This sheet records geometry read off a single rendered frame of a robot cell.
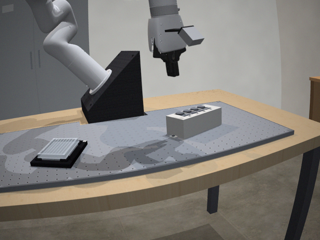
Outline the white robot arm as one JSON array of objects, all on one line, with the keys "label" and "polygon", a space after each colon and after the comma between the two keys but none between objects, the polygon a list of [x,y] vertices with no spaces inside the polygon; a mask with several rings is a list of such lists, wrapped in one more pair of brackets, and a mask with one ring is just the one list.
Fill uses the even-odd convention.
[{"label": "white robot arm", "polygon": [[[108,80],[112,70],[105,70],[84,50],[69,44],[77,34],[78,26],[66,0],[26,0],[36,19],[39,29],[49,33],[43,42],[43,48],[52,57],[60,61],[85,85],[90,94],[95,94]],[[149,0],[150,14],[153,16],[178,14],[177,0]],[[188,46],[201,44],[204,37],[193,26],[168,29],[165,32],[178,32]]]}]

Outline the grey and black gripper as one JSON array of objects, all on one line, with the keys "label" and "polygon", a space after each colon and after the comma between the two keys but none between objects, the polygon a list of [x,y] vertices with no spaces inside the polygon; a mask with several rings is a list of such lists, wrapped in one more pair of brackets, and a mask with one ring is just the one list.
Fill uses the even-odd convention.
[{"label": "grey and black gripper", "polygon": [[[187,44],[178,32],[165,32],[168,29],[184,27],[179,14],[153,16],[148,19],[148,44],[154,58],[166,63],[168,76],[179,76],[178,61],[186,51]],[[153,45],[153,50],[152,50]]]}]

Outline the grey push-button panel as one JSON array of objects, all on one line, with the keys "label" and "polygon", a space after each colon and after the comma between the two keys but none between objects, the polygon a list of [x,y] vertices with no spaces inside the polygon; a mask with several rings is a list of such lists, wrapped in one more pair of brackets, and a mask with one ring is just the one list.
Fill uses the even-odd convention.
[{"label": "grey push-button panel", "polygon": [[170,138],[188,138],[222,124],[222,108],[200,105],[166,116]]}]

